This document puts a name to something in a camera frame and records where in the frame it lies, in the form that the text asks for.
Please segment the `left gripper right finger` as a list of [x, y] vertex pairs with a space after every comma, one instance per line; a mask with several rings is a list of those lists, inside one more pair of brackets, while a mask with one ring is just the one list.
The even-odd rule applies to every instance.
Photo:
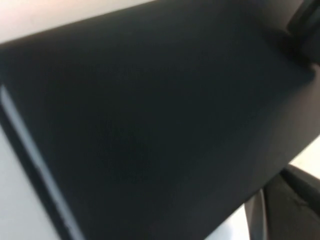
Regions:
[[320, 208], [320, 180], [292, 165], [275, 175], [264, 187], [264, 193], [268, 210]]

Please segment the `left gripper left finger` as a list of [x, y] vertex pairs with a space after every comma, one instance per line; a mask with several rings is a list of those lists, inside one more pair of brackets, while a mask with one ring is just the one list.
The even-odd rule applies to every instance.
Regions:
[[268, 185], [244, 207], [251, 240], [320, 238], [320, 218], [286, 184]]

